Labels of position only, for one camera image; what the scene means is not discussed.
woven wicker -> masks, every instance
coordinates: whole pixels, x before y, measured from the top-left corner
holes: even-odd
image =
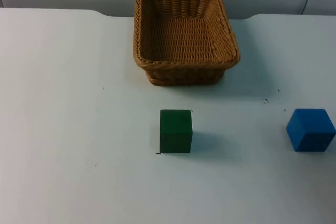
[[[222,0],[136,0],[133,55],[159,86],[213,84],[240,60]]]

basket rim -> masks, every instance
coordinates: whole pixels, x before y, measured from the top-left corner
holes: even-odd
[[[240,52],[237,46],[237,41],[235,34],[229,24],[225,7],[222,0],[216,0],[220,6],[221,15],[220,17],[224,20],[225,25],[229,30],[229,37],[234,45],[235,55],[232,59],[226,61],[166,61],[166,60],[149,60],[141,57],[140,54],[140,31],[141,31],[141,6],[142,0],[136,0],[135,11],[134,11],[134,38],[133,38],[133,56],[136,64],[144,70],[154,70],[154,69],[171,69],[174,68],[216,68],[216,69],[227,69],[233,67],[236,63],[240,61]]]

table surface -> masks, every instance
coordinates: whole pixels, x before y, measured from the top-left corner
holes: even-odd
[[[132,18],[0,9],[0,223],[336,223],[336,141],[296,153],[285,130],[295,108],[336,122],[336,17],[231,24],[241,62],[167,88]],[[192,110],[191,154],[156,154],[160,109]]]

blue cube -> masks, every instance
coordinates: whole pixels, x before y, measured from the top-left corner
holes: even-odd
[[[295,109],[286,130],[296,152],[324,152],[336,134],[323,109]]]

